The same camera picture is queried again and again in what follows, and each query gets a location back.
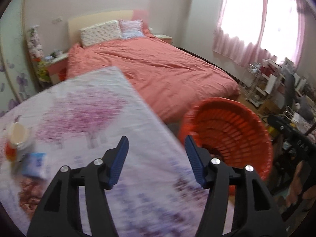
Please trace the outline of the pink sheer curtain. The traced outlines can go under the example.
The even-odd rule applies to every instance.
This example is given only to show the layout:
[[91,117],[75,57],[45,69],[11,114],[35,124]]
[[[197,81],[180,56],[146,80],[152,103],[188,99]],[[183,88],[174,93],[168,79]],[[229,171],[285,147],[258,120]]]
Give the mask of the pink sheer curtain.
[[213,51],[239,66],[286,58],[297,67],[305,34],[304,0],[222,0]]

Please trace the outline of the floral tree-print sheet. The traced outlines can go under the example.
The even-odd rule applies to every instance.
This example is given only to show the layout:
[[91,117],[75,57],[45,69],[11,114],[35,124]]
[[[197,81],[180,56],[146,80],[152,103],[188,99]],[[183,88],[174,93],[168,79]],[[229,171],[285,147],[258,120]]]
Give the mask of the floral tree-print sheet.
[[116,67],[66,80],[1,117],[1,146],[18,122],[45,155],[46,189],[63,166],[78,168],[129,139],[118,183],[106,192],[120,236],[194,236],[208,192],[183,146]]

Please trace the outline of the white floral pillow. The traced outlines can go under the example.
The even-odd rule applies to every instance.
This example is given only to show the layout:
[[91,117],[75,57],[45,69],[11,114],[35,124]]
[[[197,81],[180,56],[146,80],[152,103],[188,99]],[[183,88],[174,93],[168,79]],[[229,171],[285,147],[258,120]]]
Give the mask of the white floral pillow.
[[122,31],[118,20],[111,20],[80,30],[83,48],[90,47],[106,41],[122,39]]

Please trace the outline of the cluttered desk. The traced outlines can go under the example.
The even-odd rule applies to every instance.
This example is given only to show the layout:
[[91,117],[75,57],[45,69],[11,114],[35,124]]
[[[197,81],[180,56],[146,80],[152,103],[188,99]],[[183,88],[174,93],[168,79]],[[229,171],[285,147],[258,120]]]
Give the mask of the cluttered desk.
[[283,88],[284,100],[277,115],[306,136],[315,135],[315,109],[310,99],[297,89],[300,81],[297,81],[294,63],[288,58],[280,65],[280,75],[282,80],[278,86]]

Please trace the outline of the floral sliding wardrobe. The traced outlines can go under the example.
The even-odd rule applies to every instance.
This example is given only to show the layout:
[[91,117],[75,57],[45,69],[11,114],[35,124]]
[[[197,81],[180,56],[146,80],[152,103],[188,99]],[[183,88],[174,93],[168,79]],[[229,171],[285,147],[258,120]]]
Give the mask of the floral sliding wardrobe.
[[39,92],[26,40],[25,0],[12,0],[1,17],[1,116]]

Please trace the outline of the far pink nightstand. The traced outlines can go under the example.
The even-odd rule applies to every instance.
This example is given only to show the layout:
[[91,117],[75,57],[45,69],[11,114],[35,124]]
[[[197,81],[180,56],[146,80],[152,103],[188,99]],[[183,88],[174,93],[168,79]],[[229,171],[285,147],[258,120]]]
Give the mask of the far pink nightstand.
[[165,43],[168,43],[170,45],[172,45],[173,43],[173,38],[171,36],[167,36],[167,35],[164,35],[164,34],[154,34],[154,36],[156,38],[158,38],[159,40],[165,42]]

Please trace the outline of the red and white paper cup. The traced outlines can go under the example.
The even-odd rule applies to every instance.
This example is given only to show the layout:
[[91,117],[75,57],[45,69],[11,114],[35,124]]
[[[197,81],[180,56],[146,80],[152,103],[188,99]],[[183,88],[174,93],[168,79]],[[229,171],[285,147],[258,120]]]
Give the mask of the red and white paper cup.
[[10,162],[18,162],[27,154],[30,146],[31,129],[21,123],[13,123],[7,131],[5,155]]

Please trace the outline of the red plastic laundry basket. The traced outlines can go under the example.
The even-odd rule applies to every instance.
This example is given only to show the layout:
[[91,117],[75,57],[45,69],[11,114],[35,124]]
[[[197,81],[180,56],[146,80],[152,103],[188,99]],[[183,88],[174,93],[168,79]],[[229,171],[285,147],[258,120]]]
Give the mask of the red plastic laundry basket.
[[272,169],[272,142],[252,110],[222,97],[201,101],[183,116],[178,133],[181,143],[188,135],[228,166],[252,166],[260,178],[255,187],[270,195],[266,180]]

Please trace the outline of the blue tissue pack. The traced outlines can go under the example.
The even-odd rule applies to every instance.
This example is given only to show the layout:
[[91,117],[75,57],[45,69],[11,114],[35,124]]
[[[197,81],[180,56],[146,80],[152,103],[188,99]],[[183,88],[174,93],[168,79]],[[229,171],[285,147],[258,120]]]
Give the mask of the blue tissue pack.
[[21,173],[26,177],[46,179],[46,166],[46,153],[29,153],[23,159]]

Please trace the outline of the pink bedside table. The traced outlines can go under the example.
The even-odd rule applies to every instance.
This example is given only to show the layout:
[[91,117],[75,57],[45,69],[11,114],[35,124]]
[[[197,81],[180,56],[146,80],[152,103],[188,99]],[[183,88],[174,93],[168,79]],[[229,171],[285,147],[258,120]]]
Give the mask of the pink bedside table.
[[46,65],[46,69],[49,73],[51,82],[56,85],[63,82],[66,79],[66,71],[68,68],[68,54],[62,54],[61,56],[49,61]]

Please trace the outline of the beige wooden headboard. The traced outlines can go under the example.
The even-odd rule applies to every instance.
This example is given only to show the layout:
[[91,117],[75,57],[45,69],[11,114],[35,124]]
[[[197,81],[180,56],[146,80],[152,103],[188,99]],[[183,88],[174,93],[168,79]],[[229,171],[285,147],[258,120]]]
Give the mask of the beige wooden headboard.
[[133,17],[133,10],[119,10],[109,12],[99,12],[95,14],[88,14],[71,18],[68,20],[68,36],[70,46],[75,43],[80,43],[80,30],[82,28],[90,27],[95,24],[111,21],[111,20],[131,20]]

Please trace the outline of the green frog plush toy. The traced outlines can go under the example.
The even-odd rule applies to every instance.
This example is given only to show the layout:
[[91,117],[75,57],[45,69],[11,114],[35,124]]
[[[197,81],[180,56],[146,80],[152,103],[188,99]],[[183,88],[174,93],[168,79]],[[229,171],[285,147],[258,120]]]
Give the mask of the green frog plush toy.
[[38,76],[38,79],[41,82],[51,83],[51,78],[50,78],[49,72],[47,70],[45,61],[38,62],[36,74]]

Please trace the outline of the salmon pink bed duvet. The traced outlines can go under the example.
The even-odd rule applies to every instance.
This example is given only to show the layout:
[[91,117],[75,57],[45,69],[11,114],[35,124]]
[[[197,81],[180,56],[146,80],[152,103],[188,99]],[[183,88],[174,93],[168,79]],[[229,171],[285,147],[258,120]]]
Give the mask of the salmon pink bed duvet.
[[105,41],[90,47],[76,43],[68,51],[67,78],[105,67],[119,68],[165,123],[181,120],[201,100],[236,100],[239,86],[220,68],[156,38]]

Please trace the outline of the pink striped pillow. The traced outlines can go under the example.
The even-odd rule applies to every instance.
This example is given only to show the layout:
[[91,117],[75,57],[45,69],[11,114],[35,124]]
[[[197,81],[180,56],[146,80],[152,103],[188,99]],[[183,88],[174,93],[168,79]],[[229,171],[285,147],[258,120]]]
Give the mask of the pink striped pillow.
[[120,20],[120,29],[122,32],[122,39],[133,39],[145,37],[143,32],[143,21],[137,20]]

